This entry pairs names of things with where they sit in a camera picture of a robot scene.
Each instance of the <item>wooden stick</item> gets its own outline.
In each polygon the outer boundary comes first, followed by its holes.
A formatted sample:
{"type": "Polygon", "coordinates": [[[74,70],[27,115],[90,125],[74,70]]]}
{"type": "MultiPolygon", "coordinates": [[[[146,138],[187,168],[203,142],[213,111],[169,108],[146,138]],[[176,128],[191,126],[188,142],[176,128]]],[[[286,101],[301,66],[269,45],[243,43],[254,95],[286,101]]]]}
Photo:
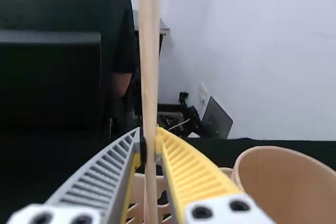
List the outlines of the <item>wooden stick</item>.
{"type": "Polygon", "coordinates": [[[144,223],[157,224],[155,131],[158,107],[160,0],[139,0],[143,134],[147,144],[144,223]]]}

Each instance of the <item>cable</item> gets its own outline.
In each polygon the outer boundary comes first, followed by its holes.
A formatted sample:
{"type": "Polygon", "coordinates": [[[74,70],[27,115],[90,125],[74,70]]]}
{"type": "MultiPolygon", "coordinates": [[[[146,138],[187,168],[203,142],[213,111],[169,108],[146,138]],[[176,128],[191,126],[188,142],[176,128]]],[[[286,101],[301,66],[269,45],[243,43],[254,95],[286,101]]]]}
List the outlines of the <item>cable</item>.
{"type": "Polygon", "coordinates": [[[175,126],[173,126],[173,127],[169,128],[169,129],[168,129],[168,131],[170,131],[170,130],[172,130],[172,129],[176,128],[176,127],[179,127],[179,126],[181,126],[182,124],[185,124],[185,123],[187,123],[187,122],[189,122],[189,121],[190,121],[190,119],[187,119],[187,120],[185,120],[184,122],[182,122],[182,123],[179,123],[179,124],[177,124],[177,125],[175,125],[175,126]]]}

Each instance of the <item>person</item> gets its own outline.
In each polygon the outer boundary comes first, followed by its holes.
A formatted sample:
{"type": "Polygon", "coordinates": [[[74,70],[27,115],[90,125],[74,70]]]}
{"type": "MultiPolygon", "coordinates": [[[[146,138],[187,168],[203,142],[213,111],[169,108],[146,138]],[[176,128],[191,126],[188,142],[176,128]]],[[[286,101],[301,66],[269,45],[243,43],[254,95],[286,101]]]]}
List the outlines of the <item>person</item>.
{"type": "Polygon", "coordinates": [[[0,29],[98,31],[112,110],[122,114],[118,99],[139,64],[131,0],[0,0],[0,29]]]}

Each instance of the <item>wicker basket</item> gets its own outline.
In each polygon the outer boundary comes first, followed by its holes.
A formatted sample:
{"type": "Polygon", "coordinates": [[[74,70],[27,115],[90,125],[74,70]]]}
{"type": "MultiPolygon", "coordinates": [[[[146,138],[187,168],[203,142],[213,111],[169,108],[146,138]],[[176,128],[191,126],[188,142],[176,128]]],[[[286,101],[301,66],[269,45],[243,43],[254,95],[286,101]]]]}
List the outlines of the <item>wicker basket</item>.
{"type": "MultiPolygon", "coordinates": [[[[228,177],[231,177],[232,169],[223,167],[220,170],[228,177]]],[[[134,176],[131,205],[127,212],[127,224],[142,224],[143,223],[143,199],[144,199],[144,175],[136,173],[134,176]]],[[[158,197],[161,197],[162,193],[167,190],[167,184],[163,176],[156,176],[156,193],[158,197]]],[[[173,219],[171,216],[171,209],[169,202],[165,205],[158,205],[159,223],[172,224],[173,219]]]]}

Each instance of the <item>black table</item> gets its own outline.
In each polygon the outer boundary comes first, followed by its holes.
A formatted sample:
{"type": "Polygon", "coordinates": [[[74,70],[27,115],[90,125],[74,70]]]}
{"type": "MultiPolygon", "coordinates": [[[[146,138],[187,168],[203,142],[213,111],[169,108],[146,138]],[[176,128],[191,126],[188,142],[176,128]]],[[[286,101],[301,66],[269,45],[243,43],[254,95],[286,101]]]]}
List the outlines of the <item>black table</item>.
{"type": "MultiPolygon", "coordinates": [[[[5,223],[10,214],[30,203],[44,203],[82,164],[107,143],[95,142],[89,133],[51,139],[3,138],[1,148],[1,214],[5,223]]],[[[238,155],[258,145],[275,145],[310,155],[336,169],[336,142],[258,141],[248,138],[222,140],[187,139],[221,167],[233,167],[238,155]]]]}

